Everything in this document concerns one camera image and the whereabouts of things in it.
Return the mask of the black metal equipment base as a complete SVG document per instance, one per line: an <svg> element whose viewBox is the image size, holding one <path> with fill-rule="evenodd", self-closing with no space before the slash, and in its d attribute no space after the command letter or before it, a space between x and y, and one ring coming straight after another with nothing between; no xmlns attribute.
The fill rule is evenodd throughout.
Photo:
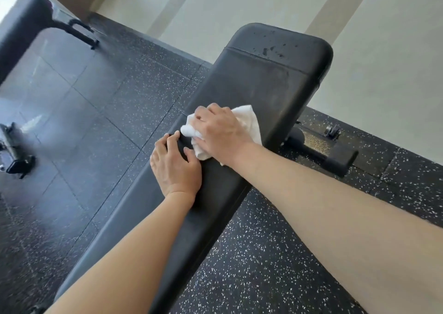
<svg viewBox="0 0 443 314"><path fill-rule="evenodd" d="M0 173L24 179L34 169L36 157L28 154L17 139L18 128L0 123Z"/></svg>

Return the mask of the person's left forearm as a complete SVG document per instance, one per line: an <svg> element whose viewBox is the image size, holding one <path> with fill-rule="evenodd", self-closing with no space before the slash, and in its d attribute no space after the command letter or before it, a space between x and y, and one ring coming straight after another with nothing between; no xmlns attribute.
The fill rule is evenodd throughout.
<svg viewBox="0 0 443 314"><path fill-rule="evenodd" d="M172 245L195 197L195 192L184 190L168 193L47 314L147 314Z"/></svg>

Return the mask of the person's right forearm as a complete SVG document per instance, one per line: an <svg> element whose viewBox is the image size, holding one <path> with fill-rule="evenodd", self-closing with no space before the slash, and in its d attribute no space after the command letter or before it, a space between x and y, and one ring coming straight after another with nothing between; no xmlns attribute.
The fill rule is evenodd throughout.
<svg viewBox="0 0 443 314"><path fill-rule="evenodd" d="M369 314L443 314L443 228L255 143L214 157L275 205Z"/></svg>

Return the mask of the black padded bench with frame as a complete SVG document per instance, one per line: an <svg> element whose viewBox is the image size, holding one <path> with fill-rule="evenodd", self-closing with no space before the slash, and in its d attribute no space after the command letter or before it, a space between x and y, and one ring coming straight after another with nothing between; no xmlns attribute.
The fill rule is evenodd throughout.
<svg viewBox="0 0 443 314"><path fill-rule="evenodd" d="M90 26L72 18L67 23L53 18L54 6L50 0L17 0L0 22L0 86L29 49L33 41L45 29L56 28L97 48L99 41L89 37L75 25L93 33Z"/></svg>

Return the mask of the black metal bench foot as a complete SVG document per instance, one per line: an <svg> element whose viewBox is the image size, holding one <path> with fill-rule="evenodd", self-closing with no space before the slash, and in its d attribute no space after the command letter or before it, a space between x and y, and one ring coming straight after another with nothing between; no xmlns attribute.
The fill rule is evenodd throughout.
<svg viewBox="0 0 443 314"><path fill-rule="evenodd" d="M330 140L325 137L325 132L315 132L297 122L283 144L311 156L324 170L343 178L355 162L359 151L340 143L338 139Z"/></svg>

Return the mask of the white cleaning cloth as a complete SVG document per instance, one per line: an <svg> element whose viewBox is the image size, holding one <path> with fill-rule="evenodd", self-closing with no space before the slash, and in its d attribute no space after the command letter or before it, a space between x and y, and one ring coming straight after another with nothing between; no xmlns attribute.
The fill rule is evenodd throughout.
<svg viewBox="0 0 443 314"><path fill-rule="evenodd" d="M243 105L233 108L231 110L236 117L237 121L244 128L245 131L252 138L254 143L262 145L261 133L259 123L255 112L251 105ZM207 152L205 152L195 141L195 138L203 139L200 132L195 130L191 126L191 120L195 118L195 114L190 114L186 118L186 123L180 127L180 133L182 136L191 138L191 145L195 151L196 157L200 161L205 161L212 158Z"/></svg>

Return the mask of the black padded workout bench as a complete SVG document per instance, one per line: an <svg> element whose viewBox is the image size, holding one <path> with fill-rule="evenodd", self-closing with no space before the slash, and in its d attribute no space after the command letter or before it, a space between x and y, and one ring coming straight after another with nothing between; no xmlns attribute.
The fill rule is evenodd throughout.
<svg viewBox="0 0 443 314"><path fill-rule="evenodd" d="M329 71L333 49L321 38L251 23L235 32L168 132L198 106L250 104L263 145L276 152ZM251 185L214 159L202 163L202 188L171 250L149 314L167 314L218 240ZM58 289L77 281L163 200L146 165Z"/></svg>

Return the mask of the person's left hand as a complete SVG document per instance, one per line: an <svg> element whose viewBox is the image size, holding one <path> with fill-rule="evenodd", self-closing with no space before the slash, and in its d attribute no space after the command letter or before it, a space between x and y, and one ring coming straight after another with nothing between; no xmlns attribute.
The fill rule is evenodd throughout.
<svg viewBox="0 0 443 314"><path fill-rule="evenodd" d="M202 185L202 167L188 163L178 146L180 131L165 134L154 146L150 165L164 197L180 196L193 204Z"/></svg>

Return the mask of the person's right hand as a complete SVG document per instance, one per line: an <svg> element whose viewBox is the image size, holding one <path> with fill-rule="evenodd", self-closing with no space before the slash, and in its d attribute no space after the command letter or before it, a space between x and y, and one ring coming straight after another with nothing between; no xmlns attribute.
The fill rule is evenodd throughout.
<svg viewBox="0 0 443 314"><path fill-rule="evenodd" d="M236 169L246 154L260 145L254 143L230 108L223 108L222 142L196 142L222 165Z"/></svg>

